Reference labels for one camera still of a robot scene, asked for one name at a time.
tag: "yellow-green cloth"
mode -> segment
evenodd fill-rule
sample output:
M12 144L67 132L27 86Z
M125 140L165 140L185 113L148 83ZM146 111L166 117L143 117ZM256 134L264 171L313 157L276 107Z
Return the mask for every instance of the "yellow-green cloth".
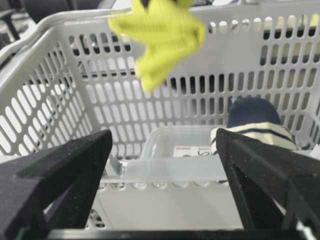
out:
M146 45L146 51L135 64L142 88L150 92L165 82L176 63L203 46L205 25L192 16L188 8L193 0L132 1L131 15L109 19L110 28Z

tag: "white label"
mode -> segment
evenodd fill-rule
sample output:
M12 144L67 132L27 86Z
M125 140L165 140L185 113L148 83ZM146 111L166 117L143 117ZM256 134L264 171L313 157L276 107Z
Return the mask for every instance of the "white label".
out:
M210 156L211 153L210 146L176 146L173 150L173 157L200 157L200 156Z

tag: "shopping basket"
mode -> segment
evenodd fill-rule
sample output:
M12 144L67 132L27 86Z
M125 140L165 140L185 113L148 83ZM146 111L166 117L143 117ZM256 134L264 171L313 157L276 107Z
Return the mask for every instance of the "shopping basket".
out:
M207 27L204 47L150 94L134 71L144 47L111 32L112 11L50 16L30 37L0 51L0 153L27 155L110 129L112 155L138 157L153 129L225 125L233 100L246 96L270 101L298 147L312 149L320 142L319 9L318 0L193 8ZM116 200L110 209L130 201ZM92 210L91 227L106 227L102 205ZM145 206L142 212L152 208ZM125 209L137 211L134 204Z

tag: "navy blue object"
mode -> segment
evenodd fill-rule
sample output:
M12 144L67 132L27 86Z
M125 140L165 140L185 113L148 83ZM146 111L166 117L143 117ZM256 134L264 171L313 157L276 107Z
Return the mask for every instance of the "navy blue object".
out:
M265 122L281 125L275 107L267 100L258 97L246 97L238 99L231 105L226 127L233 128Z

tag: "basket handle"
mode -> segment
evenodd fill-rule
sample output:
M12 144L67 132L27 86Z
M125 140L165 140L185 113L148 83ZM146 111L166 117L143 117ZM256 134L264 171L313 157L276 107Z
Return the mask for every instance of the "basket handle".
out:
M0 50L0 69L6 60L20 51L23 47L30 44L33 40L38 39L46 30L59 22L73 21L79 18L81 18L81 20L84 20L84 18L104 17L116 12L119 11L111 9L77 10L59 12L51 16L47 16L37 24L35 31L27 38L20 39L12 44L5 46L2 50Z

